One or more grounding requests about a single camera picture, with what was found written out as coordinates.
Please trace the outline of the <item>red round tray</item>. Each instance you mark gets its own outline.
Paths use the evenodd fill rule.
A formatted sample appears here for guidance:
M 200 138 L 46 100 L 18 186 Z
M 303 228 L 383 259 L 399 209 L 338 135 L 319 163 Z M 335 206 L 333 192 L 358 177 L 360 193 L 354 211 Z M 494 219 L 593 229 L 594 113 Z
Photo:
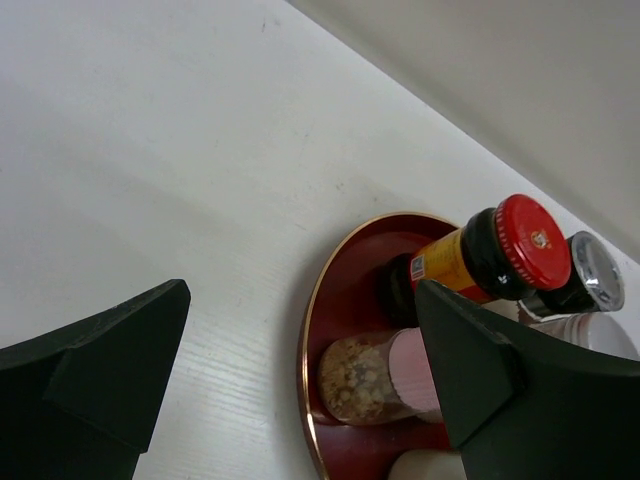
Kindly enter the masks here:
M 303 317 L 296 359 L 300 417 L 317 478 L 384 479 L 408 450 L 449 450 L 444 425 L 415 417 L 371 427 L 339 423 L 321 402 L 316 373 L 332 342 L 391 328 L 376 299 L 378 270 L 394 256 L 455 228 L 445 219 L 423 213 L 385 214 L 350 232 L 325 263 Z

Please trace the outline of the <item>pink lid spice shaker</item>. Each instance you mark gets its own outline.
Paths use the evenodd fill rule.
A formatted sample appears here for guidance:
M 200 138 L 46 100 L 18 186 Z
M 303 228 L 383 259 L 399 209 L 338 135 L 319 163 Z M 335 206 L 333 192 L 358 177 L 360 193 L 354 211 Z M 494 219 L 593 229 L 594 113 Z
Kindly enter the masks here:
M 443 421 L 418 328 L 335 341 L 321 358 L 317 386 L 329 413 L 347 425 L 382 425 L 414 416 Z

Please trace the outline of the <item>black top grinder bottle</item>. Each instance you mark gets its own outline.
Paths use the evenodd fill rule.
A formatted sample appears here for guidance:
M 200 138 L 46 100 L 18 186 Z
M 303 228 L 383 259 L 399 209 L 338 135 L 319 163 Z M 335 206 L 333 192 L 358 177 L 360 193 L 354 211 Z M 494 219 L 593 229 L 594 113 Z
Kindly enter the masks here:
M 571 272 L 566 284 L 555 290 L 538 290 L 519 306 L 539 318 L 620 311 L 625 303 L 624 280 L 609 250 L 587 231 L 576 232 L 567 244 Z

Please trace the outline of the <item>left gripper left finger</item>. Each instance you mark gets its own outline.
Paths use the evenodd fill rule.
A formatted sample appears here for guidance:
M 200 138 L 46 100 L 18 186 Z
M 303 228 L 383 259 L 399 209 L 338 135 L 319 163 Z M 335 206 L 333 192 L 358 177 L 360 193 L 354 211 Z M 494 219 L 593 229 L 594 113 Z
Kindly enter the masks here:
M 191 302 L 182 279 L 1 351 L 4 479 L 130 479 Z

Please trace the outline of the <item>silver lid tall jar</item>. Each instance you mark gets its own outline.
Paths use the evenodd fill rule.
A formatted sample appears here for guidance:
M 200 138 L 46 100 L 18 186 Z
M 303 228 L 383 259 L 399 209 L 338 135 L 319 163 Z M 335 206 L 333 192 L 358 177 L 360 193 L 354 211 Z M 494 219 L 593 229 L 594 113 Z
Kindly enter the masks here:
M 639 352 L 626 331 L 605 313 L 574 314 L 533 323 L 530 328 L 591 351 L 639 360 Z

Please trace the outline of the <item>red lid chili sauce jar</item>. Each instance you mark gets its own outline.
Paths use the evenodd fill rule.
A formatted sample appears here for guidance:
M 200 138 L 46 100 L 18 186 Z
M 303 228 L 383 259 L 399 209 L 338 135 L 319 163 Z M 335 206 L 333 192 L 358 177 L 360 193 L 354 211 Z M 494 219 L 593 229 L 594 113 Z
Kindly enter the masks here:
M 383 311 L 415 325 L 415 292 L 435 280 L 478 303 L 520 301 L 563 287 L 571 254 L 560 227 L 535 199 L 513 194 L 419 249 L 390 260 L 377 281 Z

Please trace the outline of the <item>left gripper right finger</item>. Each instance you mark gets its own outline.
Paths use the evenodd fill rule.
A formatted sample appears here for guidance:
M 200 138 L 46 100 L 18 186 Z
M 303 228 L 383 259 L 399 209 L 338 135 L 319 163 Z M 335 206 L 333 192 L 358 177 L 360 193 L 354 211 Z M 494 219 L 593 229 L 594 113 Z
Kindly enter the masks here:
M 639 365 L 426 280 L 415 304 L 446 431 L 470 479 L 635 479 Z

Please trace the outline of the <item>black pump white bottle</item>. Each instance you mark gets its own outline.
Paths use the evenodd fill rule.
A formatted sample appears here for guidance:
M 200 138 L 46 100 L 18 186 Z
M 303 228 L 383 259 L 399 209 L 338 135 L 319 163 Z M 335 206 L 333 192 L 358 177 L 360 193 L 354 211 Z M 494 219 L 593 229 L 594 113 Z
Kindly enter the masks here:
M 439 450 L 410 450 L 393 464 L 388 480 L 466 480 L 461 455 Z

